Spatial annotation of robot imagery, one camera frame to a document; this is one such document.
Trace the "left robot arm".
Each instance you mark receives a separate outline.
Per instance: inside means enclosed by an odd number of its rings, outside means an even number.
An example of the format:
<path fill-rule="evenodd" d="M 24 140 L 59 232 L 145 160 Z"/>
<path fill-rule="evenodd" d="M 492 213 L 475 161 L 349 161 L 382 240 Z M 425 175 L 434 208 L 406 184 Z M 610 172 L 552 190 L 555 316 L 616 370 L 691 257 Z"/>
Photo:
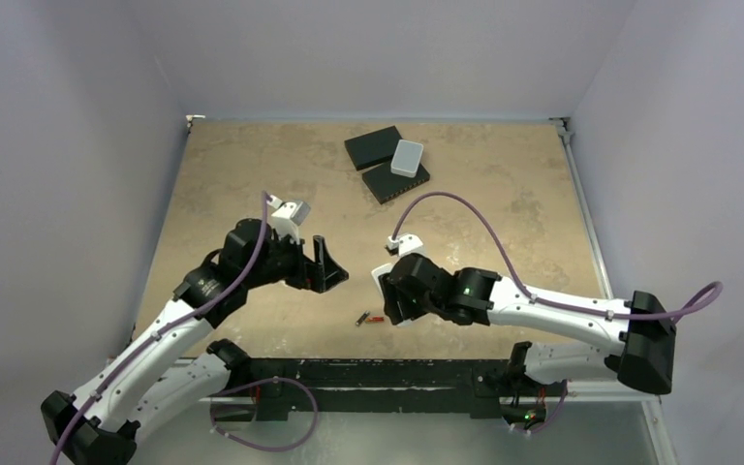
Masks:
<path fill-rule="evenodd" d="M 189 271 L 155 321 L 107 367 L 72 393 L 52 392 L 41 405 L 51 463 L 126 464 L 145 436 L 208 396 L 257 402 L 274 386 L 312 391 L 283 374 L 255 372 L 254 360 L 229 339 L 210 343 L 184 367 L 175 362 L 247 302 L 253 289 L 283 283 L 323 294 L 349 278 L 313 238 L 313 257 L 290 220 L 244 219 L 222 248 Z"/>

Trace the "white remote control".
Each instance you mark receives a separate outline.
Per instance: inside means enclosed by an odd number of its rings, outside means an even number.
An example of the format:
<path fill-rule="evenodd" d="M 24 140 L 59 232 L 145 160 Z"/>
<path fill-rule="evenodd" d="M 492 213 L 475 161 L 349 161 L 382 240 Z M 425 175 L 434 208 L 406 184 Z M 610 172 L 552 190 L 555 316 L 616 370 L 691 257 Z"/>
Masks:
<path fill-rule="evenodd" d="M 389 274 L 393 268 L 392 263 L 385 263 L 371 271 L 371 276 L 375 282 L 379 294 L 384 302 L 384 306 L 387 306 L 394 298 L 397 297 L 395 288 L 389 282 Z"/>

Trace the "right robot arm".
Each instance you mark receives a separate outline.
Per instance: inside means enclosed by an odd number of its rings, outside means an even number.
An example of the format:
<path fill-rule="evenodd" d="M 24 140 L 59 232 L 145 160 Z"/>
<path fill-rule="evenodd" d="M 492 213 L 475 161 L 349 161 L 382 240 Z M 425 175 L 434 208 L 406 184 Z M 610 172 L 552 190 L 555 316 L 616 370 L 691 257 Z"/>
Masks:
<path fill-rule="evenodd" d="M 527 394 L 565 379 L 615 379 L 648 394 L 672 390 L 676 325 L 652 294 L 593 299 L 534 288 L 523 294 L 494 271 L 450 273 L 413 253 L 372 272 L 395 326 L 433 314 L 459 326 L 522 326 L 569 338 L 567 344 L 514 345 L 508 387 Z"/>

